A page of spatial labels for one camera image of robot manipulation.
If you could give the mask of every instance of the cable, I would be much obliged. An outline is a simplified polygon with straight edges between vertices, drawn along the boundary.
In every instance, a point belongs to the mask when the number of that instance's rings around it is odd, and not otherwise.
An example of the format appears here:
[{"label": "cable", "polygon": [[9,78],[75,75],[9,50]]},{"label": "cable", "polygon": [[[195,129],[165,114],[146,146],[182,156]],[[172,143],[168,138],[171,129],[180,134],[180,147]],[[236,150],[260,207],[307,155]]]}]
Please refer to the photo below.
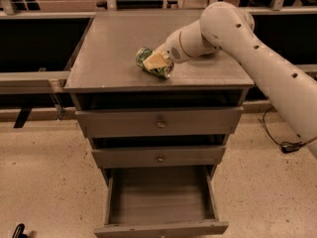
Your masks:
[{"label": "cable", "polygon": [[265,131],[267,132],[268,136],[279,146],[280,150],[284,153],[284,154],[289,154],[289,153],[293,153],[293,152],[297,152],[299,149],[301,149],[303,146],[305,146],[305,143],[302,142],[297,142],[297,143],[291,143],[291,142],[281,142],[278,143],[275,138],[270,134],[266,122],[265,122],[265,117],[266,114],[272,110],[274,107],[270,107],[265,113],[262,119],[259,119],[259,121],[261,122],[262,126],[264,127]]}]

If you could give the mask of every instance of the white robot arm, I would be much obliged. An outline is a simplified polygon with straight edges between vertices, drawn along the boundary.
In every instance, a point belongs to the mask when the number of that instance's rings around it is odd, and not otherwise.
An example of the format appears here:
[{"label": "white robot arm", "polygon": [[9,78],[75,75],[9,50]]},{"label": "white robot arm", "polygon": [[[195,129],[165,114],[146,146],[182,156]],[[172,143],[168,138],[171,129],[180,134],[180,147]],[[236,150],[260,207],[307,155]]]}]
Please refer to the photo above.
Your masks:
[{"label": "white robot arm", "polygon": [[200,20],[171,34],[156,53],[176,63],[218,50],[229,54],[317,159],[317,82],[263,44],[254,24],[248,12],[213,3]]}]

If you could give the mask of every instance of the gray drawer unit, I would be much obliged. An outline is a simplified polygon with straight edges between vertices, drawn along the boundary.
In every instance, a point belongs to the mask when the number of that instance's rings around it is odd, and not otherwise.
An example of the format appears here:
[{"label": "gray drawer unit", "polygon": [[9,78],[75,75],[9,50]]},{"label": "gray drawer unit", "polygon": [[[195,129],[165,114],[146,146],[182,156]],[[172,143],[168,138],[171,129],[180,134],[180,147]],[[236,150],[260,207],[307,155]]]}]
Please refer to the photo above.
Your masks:
[{"label": "gray drawer unit", "polygon": [[204,167],[114,169],[105,227],[97,237],[180,237],[222,234]]},{"label": "gray drawer unit", "polygon": [[242,107],[78,111],[85,137],[133,137],[164,135],[231,134]]},{"label": "gray drawer unit", "polygon": [[253,82],[222,52],[176,64],[167,80],[135,65],[140,47],[157,47],[200,14],[116,11],[94,18],[65,91],[108,185],[99,238],[188,237],[228,227],[218,218],[210,179]]}]

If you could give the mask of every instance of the closed drawer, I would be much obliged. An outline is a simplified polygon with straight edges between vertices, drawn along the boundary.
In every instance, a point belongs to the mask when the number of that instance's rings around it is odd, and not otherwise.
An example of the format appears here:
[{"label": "closed drawer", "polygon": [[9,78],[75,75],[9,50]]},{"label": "closed drawer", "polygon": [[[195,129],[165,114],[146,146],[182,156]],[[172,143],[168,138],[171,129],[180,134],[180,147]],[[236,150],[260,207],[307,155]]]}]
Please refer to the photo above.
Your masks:
[{"label": "closed drawer", "polygon": [[112,170],[107,200],[98,238],[223,234],[228,227],[203,166]]},{"label": "closed drawer", "polygon": [[77,111],[87,138],[232,134],[242,107]]},{"label": "closed drawer", "polygon": [[99,149],[92,154],[98,168],[113,169],[216,165],[224,152],[224,146],[196,146]]}]

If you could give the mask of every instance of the speckled floor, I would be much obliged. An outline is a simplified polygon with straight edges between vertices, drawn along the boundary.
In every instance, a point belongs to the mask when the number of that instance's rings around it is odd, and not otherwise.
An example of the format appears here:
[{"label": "speckled floor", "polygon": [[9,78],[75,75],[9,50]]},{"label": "speckled floor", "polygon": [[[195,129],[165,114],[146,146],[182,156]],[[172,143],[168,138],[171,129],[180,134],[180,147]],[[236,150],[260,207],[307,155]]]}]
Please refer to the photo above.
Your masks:
[{"label": "speckled floor", "polygon": [[[283,155],[262,113],[243,115],[214,179],[220,220],[230,238],[314,238],[317,160],[307,149]],[[296,140],[267,114],[278,141]],[[0,123],[0,237],[23,222],[32,238],[92,238],[104,219],[107,186],[75,120]]]}]

